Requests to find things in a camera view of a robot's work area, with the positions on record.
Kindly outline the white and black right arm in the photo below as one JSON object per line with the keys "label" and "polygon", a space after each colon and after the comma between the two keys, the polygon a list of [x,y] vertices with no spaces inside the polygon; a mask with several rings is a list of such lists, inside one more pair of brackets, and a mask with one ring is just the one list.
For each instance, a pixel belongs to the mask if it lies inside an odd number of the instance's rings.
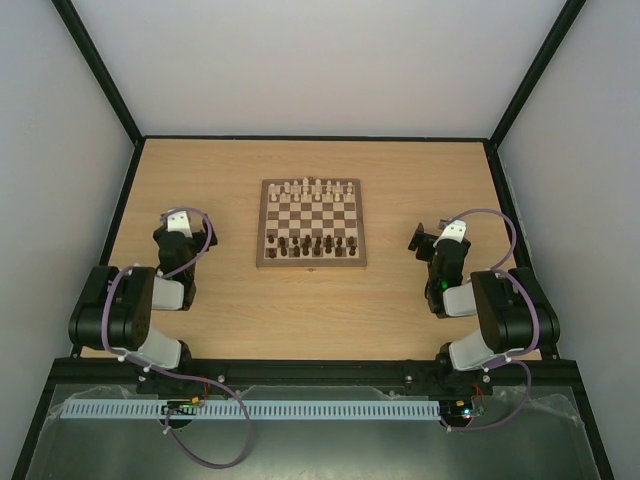
{"label": "white and black right arm", "polygon": [[441,346],[435,357],[435,377],[455,392],[474,372],[486,372],[537,351],[556,352],[558,316],[532,269],[493,268],[468,277],[463,267],[471,242],[466,223],[455,220],[432,234],[418,224],[408,245],[427,265],[424,296],[439,318],[475,316],[478,329]]}

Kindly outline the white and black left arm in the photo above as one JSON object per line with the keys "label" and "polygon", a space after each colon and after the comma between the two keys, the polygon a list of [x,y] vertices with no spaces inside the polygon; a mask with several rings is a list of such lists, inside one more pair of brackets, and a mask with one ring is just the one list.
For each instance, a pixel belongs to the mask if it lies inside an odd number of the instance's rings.
{"label": "white and black left arm", "polygon": [[195,262],[218,243],[208,220],[194,231],[187,212],[165,220],[153,233],[159,265],[94,267],[85,282],[68,324],[68,335],[78,348],[112,353],[130,360],[144,372],[187,376],[191,352],[182,340],[152,326],[156,311],[187,311],[197,287]]}

